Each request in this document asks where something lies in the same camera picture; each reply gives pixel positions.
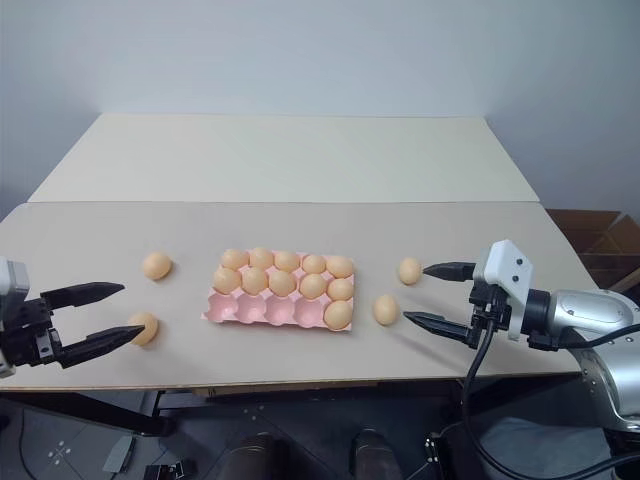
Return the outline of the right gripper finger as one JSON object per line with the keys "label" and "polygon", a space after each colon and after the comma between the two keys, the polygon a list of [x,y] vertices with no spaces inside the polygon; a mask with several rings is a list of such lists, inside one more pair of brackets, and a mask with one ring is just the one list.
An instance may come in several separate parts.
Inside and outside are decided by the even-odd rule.
{"label": "right gripper finger", "polygon": [[427,312],[404,311],[403,316],[414,325],[434,335],[445,337],[461,343],[467,343],[470,329],[462,324],[446,320],[441,315]]}
{"label": "right gripper finger", "polygon": [[473,279],[473,262],[443,262],[427,266],[423,274],[445,281],[465,282]]}

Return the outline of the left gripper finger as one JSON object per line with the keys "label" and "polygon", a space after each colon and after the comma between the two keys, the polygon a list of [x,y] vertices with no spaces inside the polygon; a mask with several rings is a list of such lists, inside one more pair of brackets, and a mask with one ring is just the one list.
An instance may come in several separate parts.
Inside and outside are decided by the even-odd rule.
{"label": "left gripper finger", "polygon": [[61,347],[55,354],[55,360],[64,369],[79,365],[131,342],[144,329],[143,325],[120,326],[91,334],[82,341]]}
{"label": "left gripper finger", "polygon": [[125,286],[118,283],[90,282],[42,292],[40,297],[50,309],[60,309],[99,302],[124,289]]}

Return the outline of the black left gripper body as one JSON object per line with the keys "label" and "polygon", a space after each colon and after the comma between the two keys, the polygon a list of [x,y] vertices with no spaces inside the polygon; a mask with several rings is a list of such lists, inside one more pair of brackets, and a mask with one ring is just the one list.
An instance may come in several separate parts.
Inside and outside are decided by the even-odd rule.
{"label": "black left gripper body", "polygon": [[38,366],[62,359],[62,342],[52,323],[54,309],[49,292],[32,300],[18,294],[1,301],[3,363]]}

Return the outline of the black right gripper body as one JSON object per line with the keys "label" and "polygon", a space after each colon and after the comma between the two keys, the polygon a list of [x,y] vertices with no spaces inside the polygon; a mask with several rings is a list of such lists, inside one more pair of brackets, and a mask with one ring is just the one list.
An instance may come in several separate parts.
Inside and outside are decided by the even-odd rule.
{"label": "black right gripper body", "polygon": [[483,331],[494,333],[506,331],[511,319],[511,306],[508,295],[498,285],[490,285],[475,281],[469,295],[469,303],[473,306],[471,330],[467,336],[467,345],[477,349]]}

